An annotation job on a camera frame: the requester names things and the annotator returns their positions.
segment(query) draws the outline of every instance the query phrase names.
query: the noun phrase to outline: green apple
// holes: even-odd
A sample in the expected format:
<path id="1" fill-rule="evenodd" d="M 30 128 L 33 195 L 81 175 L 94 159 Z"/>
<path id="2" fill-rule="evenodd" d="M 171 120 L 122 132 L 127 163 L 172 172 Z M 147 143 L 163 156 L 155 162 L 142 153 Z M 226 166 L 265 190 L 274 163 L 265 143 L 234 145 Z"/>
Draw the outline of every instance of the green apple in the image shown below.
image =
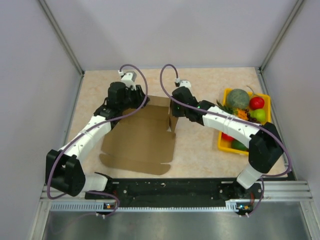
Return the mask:
<path id="1" fill-rule="evenodd" d="M 250 116 L 252 118 L 256 118 L 256 120 L 259 122 L 264 122 L 266 120 L 266 112 L 262 108 L 252 111 Z"/>

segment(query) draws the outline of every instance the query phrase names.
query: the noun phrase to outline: yellow crate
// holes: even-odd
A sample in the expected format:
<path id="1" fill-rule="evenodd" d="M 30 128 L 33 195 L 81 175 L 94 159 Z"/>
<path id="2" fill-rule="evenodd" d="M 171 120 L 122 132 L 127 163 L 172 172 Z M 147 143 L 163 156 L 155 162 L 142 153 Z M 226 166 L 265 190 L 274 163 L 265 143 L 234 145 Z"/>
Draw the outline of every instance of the yellow crate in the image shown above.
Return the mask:
<path id="1" fill-rule="evenodd" d="M 224 96 L 223 96 L 223 101 L 222 104 L 225 105 L 226 104 L 226 99 L 227 99 L 227 95 L 229 94 L 229 92 L 231 91 L 231 88 L 226 88 L 224 90 Z M 265 124 L 266 122 L 271 122 L 271 99 L 269 95 L 265 95 L 265 94 L 260 94 L 258 93 L 259 97 L 263 98 L 264 100 L 264 107 L 263 110 L 266 113 L 266 121 L 261 122 L 261 124 Z M 226 141 L 222 138 L 222 132 L 219 132 L 219 136 L 218 136 L 218 149 L 220 149 L 221 151 L 225 151 L 225 152 L 230 152 L 230 153 L 237 153 L 237 154 L 243 154 L 243 155 L 249 155 L 249 153 L 247 151 L 241 151 L 241 150 L 237 150 L 237 149 L 233 149 L 231 148 L 231 142 L 230 141 Z"/>

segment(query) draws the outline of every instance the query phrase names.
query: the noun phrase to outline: watermelon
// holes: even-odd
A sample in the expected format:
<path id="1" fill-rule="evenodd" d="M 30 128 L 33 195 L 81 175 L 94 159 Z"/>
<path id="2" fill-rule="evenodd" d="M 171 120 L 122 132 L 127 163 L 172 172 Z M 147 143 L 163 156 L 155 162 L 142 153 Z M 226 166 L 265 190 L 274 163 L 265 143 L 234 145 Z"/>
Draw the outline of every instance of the watermelon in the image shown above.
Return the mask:
<path id="1" fill-rule="evenodd" d="M 226 96 L 226 105 L 231 108 L 245 109 L 248 107 L 250 97 L 245 90 L 233 89 Z"/>

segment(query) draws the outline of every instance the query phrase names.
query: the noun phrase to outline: white wall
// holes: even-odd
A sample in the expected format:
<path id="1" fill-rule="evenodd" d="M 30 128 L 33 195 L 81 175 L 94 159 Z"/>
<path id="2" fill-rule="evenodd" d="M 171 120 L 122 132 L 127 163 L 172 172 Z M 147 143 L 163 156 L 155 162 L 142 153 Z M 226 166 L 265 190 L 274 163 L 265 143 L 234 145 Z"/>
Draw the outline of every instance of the white wall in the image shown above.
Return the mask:
<path id="1" fill-rule="evenodd" d="M 1 1 L 0 33 L 0 239 L 23 240 L 80 77 L 37 1 Z"/>
<path id="2" fill-rule="evenodd" d="M 320 211 L 320 1 L 306 1 L 265 70 L 285 141 Z"/>
<path id="3" fill-rule="evenodd" d="M 296 0 L 47 0 L 85 70 L 260 66 Z"/>

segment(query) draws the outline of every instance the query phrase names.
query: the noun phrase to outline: gray floor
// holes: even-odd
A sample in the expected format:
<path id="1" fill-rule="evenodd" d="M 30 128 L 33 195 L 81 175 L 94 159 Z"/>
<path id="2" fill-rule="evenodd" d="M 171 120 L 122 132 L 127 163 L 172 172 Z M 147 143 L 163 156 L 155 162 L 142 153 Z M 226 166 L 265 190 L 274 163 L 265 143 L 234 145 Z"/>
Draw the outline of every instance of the gray floor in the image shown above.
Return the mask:
<path id="1" fill-rule="evenodd" d="M 82 215 L 50 214 L 59 231 Z M 44 240 L 310 240 L 299 203 L 263 203 L 250 218 L 235 213 L 120 212 L 103 220 L 85 216 L 60 234 L 47 223 Z"/>

